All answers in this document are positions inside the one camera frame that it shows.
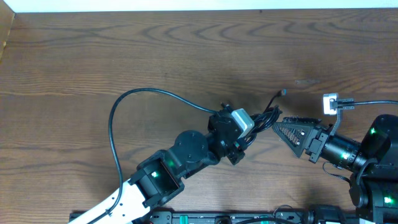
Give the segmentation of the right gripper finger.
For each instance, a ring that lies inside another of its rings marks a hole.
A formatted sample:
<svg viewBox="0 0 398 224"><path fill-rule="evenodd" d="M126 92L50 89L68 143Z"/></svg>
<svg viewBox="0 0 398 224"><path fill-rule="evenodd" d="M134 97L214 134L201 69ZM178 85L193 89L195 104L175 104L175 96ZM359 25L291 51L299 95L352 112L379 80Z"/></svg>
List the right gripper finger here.
<svg viewBox="0 0 398 224"><path fill-rule="evenodd" d="M283 123L305 123L305 124L319 124L321 119L316 118L300 118L300 117L284 117Z"/></svg>
<svg viewBox="0 0 398 224"><path fill-rule="evenodd" d="M305 142L314 127L315 125L310 123L277 122L272 126L272 130L297 157L300 157L303 153Z"/></svg>

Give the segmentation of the black USB cable gold plug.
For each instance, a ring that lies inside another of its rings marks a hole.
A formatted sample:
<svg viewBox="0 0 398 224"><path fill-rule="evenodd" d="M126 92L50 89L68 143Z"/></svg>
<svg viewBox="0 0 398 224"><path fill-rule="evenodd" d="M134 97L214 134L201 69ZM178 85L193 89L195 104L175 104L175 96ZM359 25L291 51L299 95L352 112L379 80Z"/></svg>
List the black USB cable gold plug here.
<svg viewBox="0 0 398 224"><path fill-rule="evenodd" d="M268 103L268 105L267 105L267 107L265 108L265 110L263 111L263 113L266 113L266 112L268 112L268 111L270 110L271 104L273 103L273 101L274 101L276 98L281 97L281 96L285 96L286 93L287 93L287 90L286 90L286 89L281 89L281 90L279 90L279 91L271 98L270 102Z"/></svg>

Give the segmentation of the black USB cable dark plug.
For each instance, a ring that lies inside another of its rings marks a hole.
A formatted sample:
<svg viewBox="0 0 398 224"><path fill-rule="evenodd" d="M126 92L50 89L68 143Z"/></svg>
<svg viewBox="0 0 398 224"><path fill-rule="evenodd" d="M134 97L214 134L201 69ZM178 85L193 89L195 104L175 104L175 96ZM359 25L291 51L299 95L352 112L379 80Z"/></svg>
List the black USB cable dark plug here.
<svg viewBox="0 0 398 224"><path fill-rule="evenodd" d="M279 106L276 105L266 109L263 113L251 115L254 121L254 127L244 138L246 144L250 146L255 141L258 133L271 128L279 119L280 114L282 114L282 111L279 109Z"/></svg>

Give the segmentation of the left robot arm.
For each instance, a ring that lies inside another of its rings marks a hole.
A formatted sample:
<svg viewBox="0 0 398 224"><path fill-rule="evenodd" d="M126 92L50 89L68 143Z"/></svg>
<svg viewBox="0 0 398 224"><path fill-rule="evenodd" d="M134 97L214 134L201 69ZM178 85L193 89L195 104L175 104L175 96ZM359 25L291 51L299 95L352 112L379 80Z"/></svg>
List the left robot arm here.
<svg viewBox="0 0 398 224"><path fill-rule="evenodd" d="M226 106L210 116L208 134L180 133L170 149L159 150L141 162L121 189L71 224L131 223L144 217L182 192L183 179L217 165L224 157L238 163L244 157L244 137L253 127L254 121L244 109Z"/></svg>

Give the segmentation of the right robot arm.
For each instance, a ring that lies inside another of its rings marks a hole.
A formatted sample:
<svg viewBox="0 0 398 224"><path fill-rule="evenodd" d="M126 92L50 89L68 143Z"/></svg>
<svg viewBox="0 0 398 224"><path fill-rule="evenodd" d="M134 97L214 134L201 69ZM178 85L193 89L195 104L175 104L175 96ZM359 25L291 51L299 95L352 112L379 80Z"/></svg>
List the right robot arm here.
<svg viewBox="0 0 398 224"><path fill-rule="evenodd" d="M361 142L333 132L319 119L285 117L272 126L292 152L350 171L349 195L359 218L397 223L397 116L379 115Z"/></svg>

